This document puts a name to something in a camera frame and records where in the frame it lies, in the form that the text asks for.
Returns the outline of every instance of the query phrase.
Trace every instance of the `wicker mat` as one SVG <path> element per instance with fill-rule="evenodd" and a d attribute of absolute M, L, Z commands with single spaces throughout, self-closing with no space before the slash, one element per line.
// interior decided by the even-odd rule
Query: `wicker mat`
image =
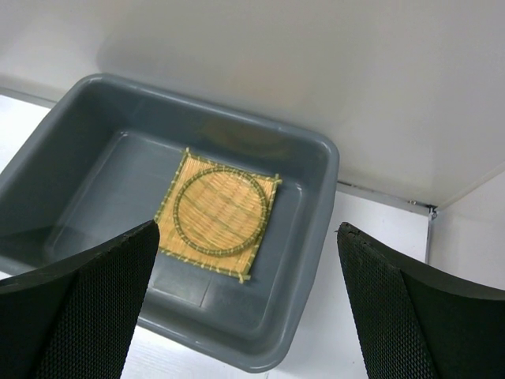
<path fill-rule="evenodd" d="M 238 170 L 186 149 L 155 216 L 160 250 L 243 283 L 280 183 L 278 175 Z"/>

